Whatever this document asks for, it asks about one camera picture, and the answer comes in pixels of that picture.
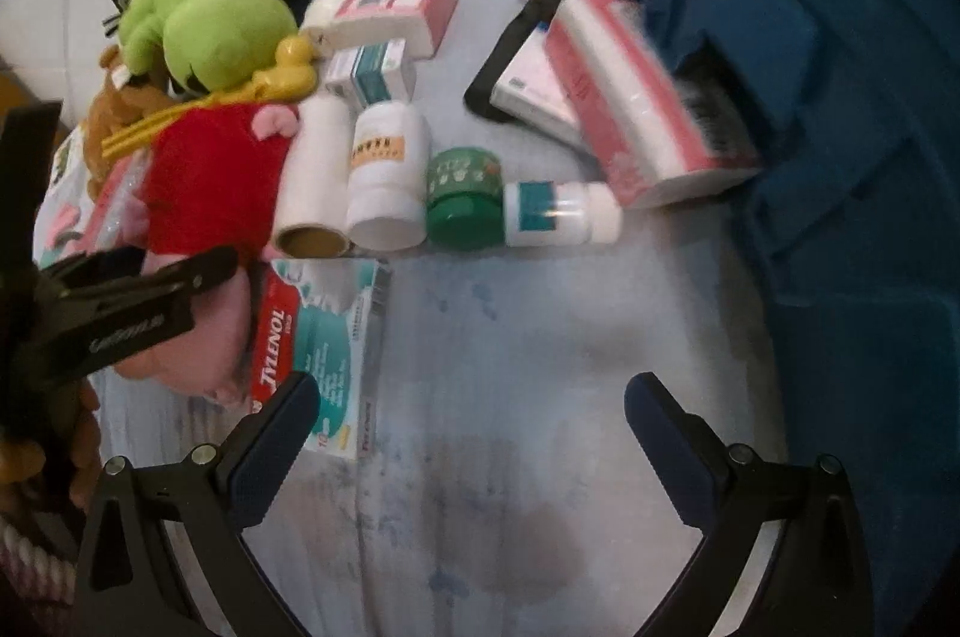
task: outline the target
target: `pink and white tissue package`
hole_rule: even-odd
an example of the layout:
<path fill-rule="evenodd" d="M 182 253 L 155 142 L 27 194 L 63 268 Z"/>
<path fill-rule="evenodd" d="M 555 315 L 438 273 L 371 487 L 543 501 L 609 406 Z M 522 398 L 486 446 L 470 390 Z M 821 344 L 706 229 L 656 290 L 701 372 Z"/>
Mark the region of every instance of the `pink and white tissue package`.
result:
<path fill-rule="evenodd" d="M 345 0 L 323 36 L 325 53 L 403 38 L 414 59 L 432 58 L 458 0 Z"/>
<path fill-rule="evenodd" d="M 563 0 L 546 53 L 623 207 L 715 195 L 760 171 L 735 109 L 687 108 L 629 0 Z"/>

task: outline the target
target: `metal screw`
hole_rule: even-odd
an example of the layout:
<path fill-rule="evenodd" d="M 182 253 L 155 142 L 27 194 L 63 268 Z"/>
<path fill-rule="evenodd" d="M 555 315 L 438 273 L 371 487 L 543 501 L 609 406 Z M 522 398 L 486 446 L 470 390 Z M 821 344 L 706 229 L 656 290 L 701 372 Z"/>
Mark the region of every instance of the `metal screw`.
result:
<path fill-rule="evenodd" d="M 190 453 L 190 460 L 197 464 L 197 466 L 208 464 L 216 457 L 217 448 L 213 447 L 213 445 L 200 445 L 199 448 L 194 448 L 193 453 Z"/>
<path fill-rule="evenodd" d="M 832 455 L 821 455 L 817 459 L 817 463 L 827 474 L 840 474 L 840 472 L 843 472 L 843 464 Z"/>
<path fill-rule="evenodd" d="M 114 474 L 120 474 L 120 472 L 123 472 L 126 466 L 126 458 L 123 458 L 122 455 L 114 455 L 113 458 L 110 458 L 109 461 L 107 461 L 107 466 L 104 466 L 104 472 L 113 477 Z"/>
<path fill-rule="evenodd" d="M 746 466 L 754 461 L 755 453 L 754 449 L 751 448 L 750 445 L 742 445 L 738 442 L 736 445 L 730 445 L 727 448 L 727 455 L 730 457 L 733 463 Z"/>

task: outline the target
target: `human hand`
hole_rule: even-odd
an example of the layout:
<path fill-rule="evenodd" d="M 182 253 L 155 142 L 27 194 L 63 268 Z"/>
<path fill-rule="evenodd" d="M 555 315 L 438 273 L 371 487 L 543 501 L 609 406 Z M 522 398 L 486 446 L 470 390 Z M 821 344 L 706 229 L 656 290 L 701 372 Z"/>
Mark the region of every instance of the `human hand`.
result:
<path fill-rule="evenodd" d="M 70 460 L 77 474 L 70 483 L 70 501 L 87 511 L 100 475 L 100 427 L 93 416 L 100 400 L 90 383 L 80 385 L 80 417 L 70 443 Z M 0 440 L 0 487 L 35 477 L 43 471 L 46 456 L 35 442 Z"/>

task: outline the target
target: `blue plastic bin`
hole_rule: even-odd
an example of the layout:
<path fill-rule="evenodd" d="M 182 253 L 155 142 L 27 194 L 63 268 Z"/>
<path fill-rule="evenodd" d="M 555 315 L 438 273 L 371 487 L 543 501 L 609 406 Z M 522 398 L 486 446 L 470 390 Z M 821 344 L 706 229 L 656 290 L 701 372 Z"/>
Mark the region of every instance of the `blue plastic bin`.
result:
<path fill-rule="evenodd" d="M 960 2 L 640 1 L 669 66 L 709 39 L 761 115 L 736 235 L 790 454 L 844 460 L 898 634 L 960 544 Z"/>

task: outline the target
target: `white tabletop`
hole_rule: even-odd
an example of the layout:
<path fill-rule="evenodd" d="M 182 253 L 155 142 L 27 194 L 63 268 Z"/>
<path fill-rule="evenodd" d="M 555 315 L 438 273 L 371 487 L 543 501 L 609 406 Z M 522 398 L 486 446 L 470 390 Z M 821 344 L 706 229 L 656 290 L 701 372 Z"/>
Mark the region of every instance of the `white tabletop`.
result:
<path fill-rule="evenodd" d="M 508 181 L 596 178 L 530 130 L 463 106 L 520 0 L 460 0 L 415 103 L 434 149 L 486 146 Z M 684 527 L 623 416 L 653 371 L 725 442 L 784 451 L 762 309 L 715 202 L 629 212 L 611 248 L 392 258 L 376 454 L 301 453 L 245 534 L 312 634 L 630 635 L 685 565 Z M 167 463 L 235 415 L 101 373 L 104 458 Z M 772 533 L 762 535 L 769 554 Z M 200 611 L 227 633 L 181 532 Z M 754 564 L 723 624 L 736 625 Z"/>

